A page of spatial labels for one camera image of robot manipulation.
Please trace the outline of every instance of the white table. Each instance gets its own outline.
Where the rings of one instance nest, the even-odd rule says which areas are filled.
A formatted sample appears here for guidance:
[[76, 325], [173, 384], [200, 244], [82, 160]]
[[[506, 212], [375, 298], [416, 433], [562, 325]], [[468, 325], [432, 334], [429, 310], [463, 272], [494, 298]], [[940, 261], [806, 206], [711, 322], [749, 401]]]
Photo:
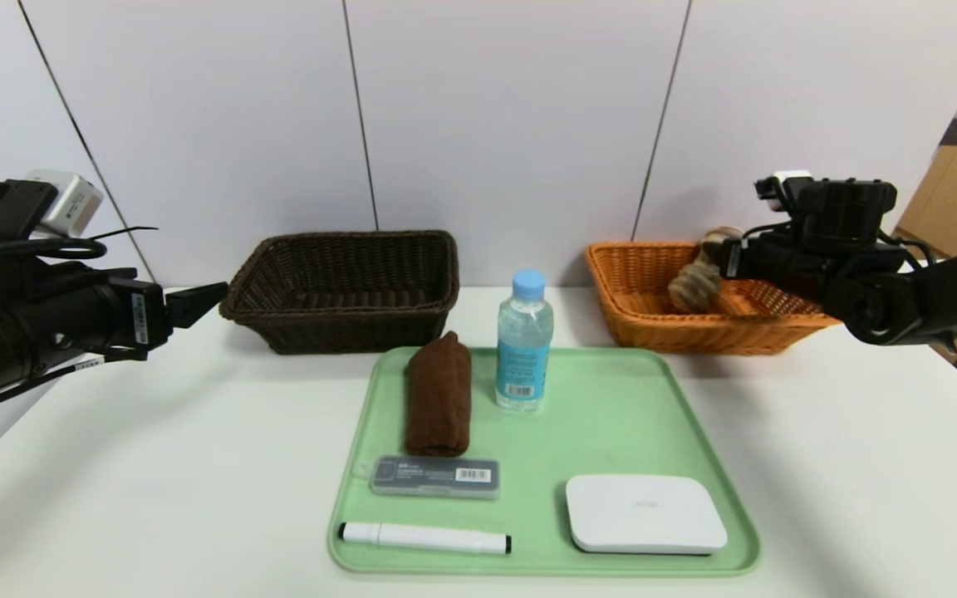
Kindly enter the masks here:
[[[464, 289], [449, 328], [492, 345], [507, 294]], [[595, 291], [550, 298], [555, 345], [611, 343]], [[376, 359], [273, 355], [213, 314], [65, 378], [0, 440], [0, 598], [957, 596], [957, 371], [930, 348], [837, 326], [668, 356], [763, 543], [715, 580], [343, 571], [326, 530]]]

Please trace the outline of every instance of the white wall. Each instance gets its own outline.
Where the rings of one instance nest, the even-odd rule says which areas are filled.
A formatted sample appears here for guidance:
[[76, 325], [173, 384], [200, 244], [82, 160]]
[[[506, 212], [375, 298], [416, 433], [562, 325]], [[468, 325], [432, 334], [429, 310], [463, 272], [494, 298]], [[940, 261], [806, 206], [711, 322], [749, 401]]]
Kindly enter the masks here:
[[472, 285], [630, 239], [687, 0], [346, 6], [381, 227], [450, 231]]
[[[0, 0], [0, 180], [22, 178], [33, 168], [72, 171], [102, 186], [57, 97], [19, 7], [11, 0]], [[87, 233], [122, 227], [113, 207], [104, 203]], [[128, 236], [107, 238], [106, 246], [109, 254], [88, 264], [95, 268], [136, 267], [142, 277], [149, 277]], [[0, 436], [46, 389], [0, 404]]]
[[692, 3], [638, 241], [782, 220], [774, 170], [880, 178], [899, 221], [957, 109], [954, 0]]
[[157, 281], [268, 236], [375, 228], [341, 0], [26, 5]]

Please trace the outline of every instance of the green tray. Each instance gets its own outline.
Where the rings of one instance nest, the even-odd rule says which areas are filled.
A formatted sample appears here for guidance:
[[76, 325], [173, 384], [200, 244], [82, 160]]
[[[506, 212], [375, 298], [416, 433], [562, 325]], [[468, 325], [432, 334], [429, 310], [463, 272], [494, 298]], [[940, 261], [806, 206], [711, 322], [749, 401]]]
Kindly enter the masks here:
[[[349, 571], [524, 576], [732, 576], [755, 567], [759, 539], [670, 368], [643, 349], [553, 349], [547, 403], [536, 414], [493, 400], [495, 349], [472, 349], [471, 447], [500, 462], [497, 500], [376, 495], [375, 461], [402, 454], [405, 368], [415, 348], [375, 365], [327, 541]], [[563, 489], [580, 473], [662, 473], [699, 480], [729, 544], [713, 556], [590, 554], [571, 540]], [[341, 522], [458, 527], [512, 535], [512, 554], [459, 554], [346, 544]]]

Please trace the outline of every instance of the bottle label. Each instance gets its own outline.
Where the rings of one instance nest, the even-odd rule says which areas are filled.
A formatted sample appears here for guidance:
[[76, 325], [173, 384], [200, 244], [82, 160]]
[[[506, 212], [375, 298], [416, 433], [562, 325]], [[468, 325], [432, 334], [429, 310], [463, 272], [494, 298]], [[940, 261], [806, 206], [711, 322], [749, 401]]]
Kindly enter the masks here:
[[513, 347], [497, 344], [497, 390], [516, 401], [544, 397], [548, 347]]

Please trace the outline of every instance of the orange wicker basket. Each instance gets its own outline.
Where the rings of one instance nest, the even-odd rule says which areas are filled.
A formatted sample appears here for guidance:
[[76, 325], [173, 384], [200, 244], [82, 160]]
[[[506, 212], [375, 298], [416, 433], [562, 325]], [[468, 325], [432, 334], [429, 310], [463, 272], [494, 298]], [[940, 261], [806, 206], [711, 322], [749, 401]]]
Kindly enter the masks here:
[[710, 314], [675, 313], [667, 287], [694, 261], [698, 243], [595, 243], [586, 261], [616, 343], [664, 353], [774, 355], [839, 323], [773, 285], [722, 283]]

